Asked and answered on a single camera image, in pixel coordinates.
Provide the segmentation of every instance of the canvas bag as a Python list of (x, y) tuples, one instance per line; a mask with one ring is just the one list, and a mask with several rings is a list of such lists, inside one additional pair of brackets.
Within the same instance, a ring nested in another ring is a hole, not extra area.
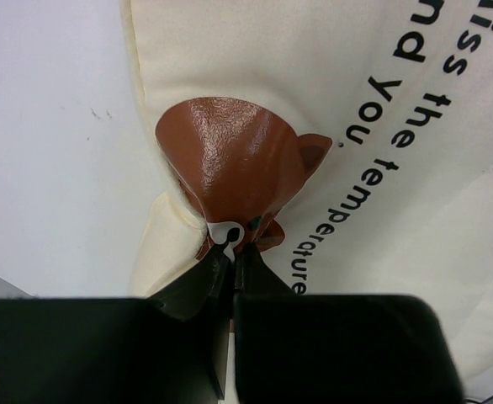
[[(148, 136), (172, 107), (217, 97), (331, 138), (262, 254), (281, 279), (299, 294), (418, 295), (464, 378), (493, 365), (493, 0), (131, 0), (123, 14)], [(156, 155), (167, 192), (134, 295), (188, 270), (207, 237)]]

